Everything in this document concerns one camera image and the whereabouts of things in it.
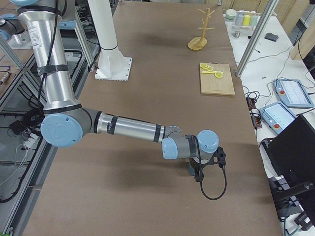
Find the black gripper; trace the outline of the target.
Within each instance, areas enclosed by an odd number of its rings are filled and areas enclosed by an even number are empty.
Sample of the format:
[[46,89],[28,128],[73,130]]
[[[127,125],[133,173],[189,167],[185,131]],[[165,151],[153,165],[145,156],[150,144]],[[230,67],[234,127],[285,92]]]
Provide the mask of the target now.
[[204,165],[196,162],[195,160],[192,160],[192,168],[194,170],[195,181],[196,182],[202,181],[204,179],[203,174]]

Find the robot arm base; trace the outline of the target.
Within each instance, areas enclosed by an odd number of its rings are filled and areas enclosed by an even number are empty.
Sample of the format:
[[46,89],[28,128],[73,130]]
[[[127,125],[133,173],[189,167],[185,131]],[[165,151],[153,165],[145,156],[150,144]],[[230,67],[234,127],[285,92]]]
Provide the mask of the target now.
[[32,49],[29,33],[25,30],[18,17],[12,13],[0,16],[0,35],[7,41],[11,49]]

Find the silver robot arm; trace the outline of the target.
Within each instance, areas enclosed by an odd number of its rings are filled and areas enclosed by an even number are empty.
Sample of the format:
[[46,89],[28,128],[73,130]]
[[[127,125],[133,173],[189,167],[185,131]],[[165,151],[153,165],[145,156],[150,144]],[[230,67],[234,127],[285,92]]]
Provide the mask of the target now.
[[83,108],[73,92],[59,28],[60,23],[74,22],[75,2],[16,0],[14,4],[18,19],[28,28],[41,78],[39,91],[45,94],[41,134],[48,143],[59,148],[69,147],[88,133],[105,132],[161,143],[165,159],[189,159],[189,172],[197,182],[203,180],[205,166],[218,164],[225,168],[225,154],[217,134],[211,130],[184,135],[176,126]]

